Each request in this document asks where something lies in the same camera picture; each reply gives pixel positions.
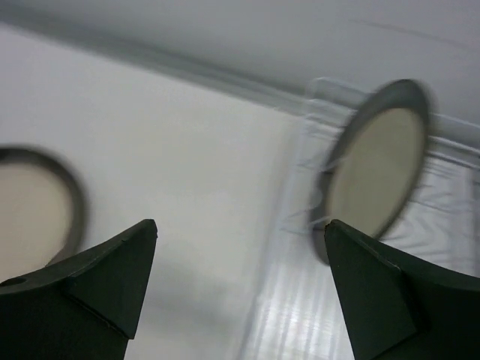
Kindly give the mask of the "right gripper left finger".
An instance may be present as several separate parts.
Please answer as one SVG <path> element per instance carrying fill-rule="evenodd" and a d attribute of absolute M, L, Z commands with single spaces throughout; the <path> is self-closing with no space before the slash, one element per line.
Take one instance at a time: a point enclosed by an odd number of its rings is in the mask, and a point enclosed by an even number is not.
<path fill-rule="evenodd" d="M 157 241 L 153 220 L 1 283 L 2 359 L 123 359 Z"/>

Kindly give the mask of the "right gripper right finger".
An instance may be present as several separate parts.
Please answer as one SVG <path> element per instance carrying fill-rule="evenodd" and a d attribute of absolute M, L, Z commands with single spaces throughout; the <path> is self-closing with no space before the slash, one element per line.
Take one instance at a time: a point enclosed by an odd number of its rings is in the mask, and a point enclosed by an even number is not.
<path fill-rule="evenodd" d="M 333 220 L 325 245 L 355 359 L 478 359 L 479 279 Z"/>

